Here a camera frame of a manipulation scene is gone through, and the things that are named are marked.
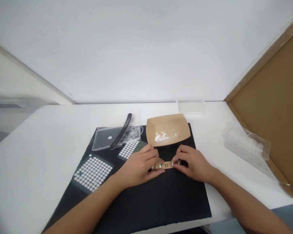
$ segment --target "clear plastic box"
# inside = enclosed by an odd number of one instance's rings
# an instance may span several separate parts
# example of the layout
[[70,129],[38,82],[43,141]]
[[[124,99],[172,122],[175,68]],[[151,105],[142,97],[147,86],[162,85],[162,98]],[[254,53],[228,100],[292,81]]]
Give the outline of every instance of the clear plastic box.
[[205,114],[205,101],[196,97],[177,97],[178,112],[180,114]]
[[222,137],[226,148],[278,181],[266,163],[269,160],[270,142],[234,122],[227,124]]
[[[126,120],[126,115],[123,116],[123,123],[117,123],[110,125],[109,127],[101,127],[97,128],[97,131],[94,136],[93,145],[92,145],[92,151],[98,151],[107,149],[111,146],[111,144],[115,141],[117,136],[120,134]],[[140,126],[140,113],[132,113],[132,118],[129,123],[129,126],[120,140],[120,142],[117,144],[117,147],[121,146],[122,144],[126,144],[131,141],[140,140],[141,134],[143,132],[143,128]]]

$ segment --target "cardboard box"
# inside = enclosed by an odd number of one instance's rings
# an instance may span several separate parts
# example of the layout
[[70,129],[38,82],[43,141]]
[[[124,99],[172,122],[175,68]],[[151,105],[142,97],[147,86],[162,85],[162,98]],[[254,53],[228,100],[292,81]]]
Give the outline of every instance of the cardboard box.
[[293,197],[293,23],[225,101],[242,127],[271,143],[267,164]]
[[146,124],[147,142],[154,147],[174,144],[191,136],[188,122],[183,114],[151,118]]

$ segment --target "black mat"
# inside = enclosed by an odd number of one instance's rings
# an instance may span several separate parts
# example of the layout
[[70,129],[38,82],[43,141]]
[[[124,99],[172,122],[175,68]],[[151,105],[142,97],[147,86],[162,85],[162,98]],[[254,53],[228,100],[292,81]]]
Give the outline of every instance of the black mat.
[[[147,142],[145,126],[143,127],[141,140]],[[164,161],[170,161],[174,157],[180,144],[195,148],[190,124],[189,127],[191,137],[176,144],[157,147]],[[94,136],[95,133],[81,161],[92,153]],[[117,157],[120,150],[121,147],[95,152],[115,165],[110,175],[125,163]],[[86,196],[85,192],[70,183],[45,230]],[[93,233],[127,234],[211,216],[204,183],[194,181],[178,170],[168,169],[153,180],[124,190],[108,208]]]

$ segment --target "white table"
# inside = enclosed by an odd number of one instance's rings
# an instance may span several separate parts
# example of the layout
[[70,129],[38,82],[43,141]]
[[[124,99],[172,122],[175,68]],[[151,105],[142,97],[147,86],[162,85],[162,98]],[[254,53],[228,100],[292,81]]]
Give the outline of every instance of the white table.
[[[206,103],[204,117],[187,116],[197,149],[207,160],[252,193],[269,209],[293,204],[279,184],[226,149],[221,134],[236,121],[225,102]],[[0,233],[41,233],[58,205],[98,126],[114,113],[140,110],[148,118],[175,114],[175,103],[44,106],[0,143]],[[141,233],[172,233],[232,218],[210,185],[205,185],[212,217],[171,224]]]

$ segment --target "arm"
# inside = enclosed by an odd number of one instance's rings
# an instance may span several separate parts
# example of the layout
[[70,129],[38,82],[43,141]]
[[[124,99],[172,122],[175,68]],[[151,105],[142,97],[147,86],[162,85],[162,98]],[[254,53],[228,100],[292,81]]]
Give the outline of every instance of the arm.
[[178,159],[187,161],[188,167],[178,164],[173,167],[194,180],[215,187],[246,233],[293,233],[259,200],[210,165],[200,151],[181,145],[172,162]]
[[45,234],[92,233],[107,208],[124,189],[145,183],[165,172],[164,169],[148,172],[158,163],[164,161],[152,145],[146,145],[139,152],[133,153],[114,175],[59,219]]

